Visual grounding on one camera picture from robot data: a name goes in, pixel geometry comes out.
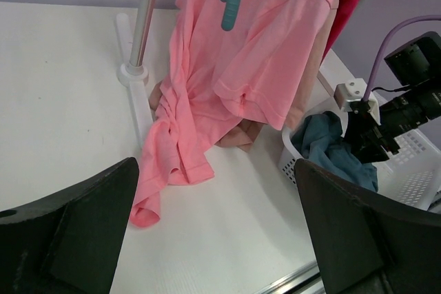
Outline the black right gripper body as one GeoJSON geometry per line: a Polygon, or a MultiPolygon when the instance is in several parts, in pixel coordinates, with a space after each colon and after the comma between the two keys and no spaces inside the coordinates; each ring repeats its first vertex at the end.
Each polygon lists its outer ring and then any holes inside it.
{"type": "Polygon", "coordinates": [[[400,136],[440,117],[440,90],[409,91],[380,106],[382,128],[400,136]]]}

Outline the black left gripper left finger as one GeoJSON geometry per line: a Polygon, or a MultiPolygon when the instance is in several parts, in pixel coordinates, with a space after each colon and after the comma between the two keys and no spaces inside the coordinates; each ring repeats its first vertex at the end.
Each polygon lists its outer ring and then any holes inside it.
{"type": "Polygon", "coordinates": [[[109,293],[139,178],[134,157],[1,212],[2,293],[109,293]]]}

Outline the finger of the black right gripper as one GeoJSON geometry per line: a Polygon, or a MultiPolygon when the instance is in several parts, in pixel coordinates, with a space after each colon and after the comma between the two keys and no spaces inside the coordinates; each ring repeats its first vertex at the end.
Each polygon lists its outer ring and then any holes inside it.
{"type": "Polygon", "coordinates": [[[343,140],[362,164],[384,162],[389,159],[374,134],[376,125],[370,113],[348,113],[347,129],[343,140]]]}
{"type": "Polygon", "coordinates": [[[396,142],[393,135],[386,129],[385,126],[379,125],[376,128],[376,136],[378,138],[378,144],[387,152],[396,155],[400,151],[400,146],[396,142]]]}

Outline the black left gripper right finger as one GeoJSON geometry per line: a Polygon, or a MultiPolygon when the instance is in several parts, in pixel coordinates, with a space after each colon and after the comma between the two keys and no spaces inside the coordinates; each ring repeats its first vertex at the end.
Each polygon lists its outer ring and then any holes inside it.
{"type": "Polygon", "coordinates": [[[327,293],[439,293],[440,215],[358,187],[314,163],[294,166],[327,293]]]}

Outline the blue-grey t shirt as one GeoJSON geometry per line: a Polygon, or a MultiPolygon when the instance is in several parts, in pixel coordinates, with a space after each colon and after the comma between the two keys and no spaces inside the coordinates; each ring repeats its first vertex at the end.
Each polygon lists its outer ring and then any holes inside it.
{"type": "Polygon", "coordinates": [[[342,138],[340,117],[335,113],[307,116],[291,143],[304,159],[359,187],[378,191],[377,168],[361,163],[352,154],[350,144],[342,138]]]}

